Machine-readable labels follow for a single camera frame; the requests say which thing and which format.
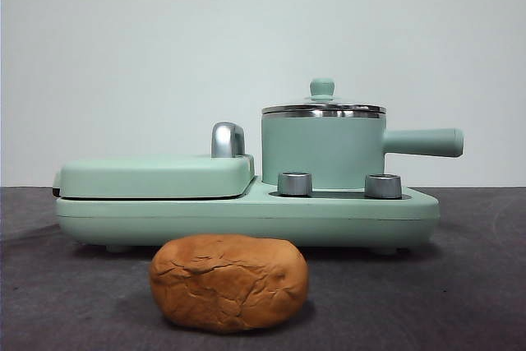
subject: mint green pot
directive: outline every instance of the mint green pot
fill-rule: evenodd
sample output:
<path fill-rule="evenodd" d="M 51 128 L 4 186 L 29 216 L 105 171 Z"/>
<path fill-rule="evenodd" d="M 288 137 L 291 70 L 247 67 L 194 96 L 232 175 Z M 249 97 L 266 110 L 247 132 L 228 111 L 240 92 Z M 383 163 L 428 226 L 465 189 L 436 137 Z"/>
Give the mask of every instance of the mint green pot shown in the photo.
<path fill-rule="evenodd" d="M 385 109 L 342 104 L 333 93 L 332 80 L 315 79 L 306 103 L 263 109 L 263 182 L 305 172 L 314 188 L 363 188 L 366 175 L 385 172 L 386 153 L 462 155 L 459 129 L 386 131 Z"/>

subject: stainless steel rim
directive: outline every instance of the stainless steel rim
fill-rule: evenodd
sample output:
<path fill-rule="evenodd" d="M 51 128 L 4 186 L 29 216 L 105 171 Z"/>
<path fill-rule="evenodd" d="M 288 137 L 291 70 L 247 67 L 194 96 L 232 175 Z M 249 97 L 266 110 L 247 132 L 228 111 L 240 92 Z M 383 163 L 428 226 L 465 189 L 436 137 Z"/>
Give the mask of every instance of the stainless steel rim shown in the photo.
<path fill-rule="evenodd" d="M 373 113 L 371 111 L 348 111 L 348 110 L 298 110 L 283 111 L 280 113 L 263 113 L 263 118 L 385 118 L 384 113 Z"/>
<path fill-rule="evenodd" d="M 330 103 L 309 103 L 309 104 L 292 104 L 286 106 L 273 106 L 263 109 L 263 114 L 267 113 L 282 113 L 282 112 L 296 112 L 296 111 L 358 111 L 368 113 L 383 113 L 385 108 L 380 106 L 371 106 L 370 104 L 330 104 Z"/>

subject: pot lid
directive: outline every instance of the pot lid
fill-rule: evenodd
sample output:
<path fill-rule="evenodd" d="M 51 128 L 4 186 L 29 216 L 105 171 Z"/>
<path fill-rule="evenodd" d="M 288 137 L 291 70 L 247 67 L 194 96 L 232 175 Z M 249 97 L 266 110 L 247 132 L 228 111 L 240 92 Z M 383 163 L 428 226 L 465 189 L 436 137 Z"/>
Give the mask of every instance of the pot lid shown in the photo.
<path fill-rule="evenodd" d="M 315 78 L 311 81 L 311 96 L 303 99 L 302 103 L 282 104 L 266 107 L 263 114 L 282 113 L 298 110 L 320 111 L 356 111 L 385 114 L 385 108 L 370 104 L 350 104 L 348 100 L 334 96 L 335 82 L 330 78 Z"/>

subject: silver handle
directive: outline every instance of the silver handle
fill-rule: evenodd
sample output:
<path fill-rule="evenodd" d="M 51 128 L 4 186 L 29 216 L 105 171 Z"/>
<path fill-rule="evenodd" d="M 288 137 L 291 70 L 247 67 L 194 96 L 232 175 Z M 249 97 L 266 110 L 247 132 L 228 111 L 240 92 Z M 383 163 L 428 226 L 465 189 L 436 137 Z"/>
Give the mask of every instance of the silver handle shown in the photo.
<path fill-rule="evenodd" d="M 212 158 L 245 155 L 245 132 L 232 122 L 217 122 L 212 130 Z"/>

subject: gray table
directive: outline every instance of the gray table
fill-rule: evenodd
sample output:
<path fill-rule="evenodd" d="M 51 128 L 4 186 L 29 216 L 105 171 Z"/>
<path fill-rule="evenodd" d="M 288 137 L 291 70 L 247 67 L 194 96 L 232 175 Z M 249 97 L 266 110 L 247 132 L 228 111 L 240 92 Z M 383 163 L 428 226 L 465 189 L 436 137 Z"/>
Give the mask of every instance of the gray table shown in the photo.
<path fill-rule="evenodd" d="M 270 330 L 177 328 L 150 297 L 155 248 L 122 255 L 61 233 L 49 188 L 2 189 L 2 349 L 526 349 L 526 188 L 426 188 L 431 243 L 398 256 L 302 248 L 303 309 Z"/>

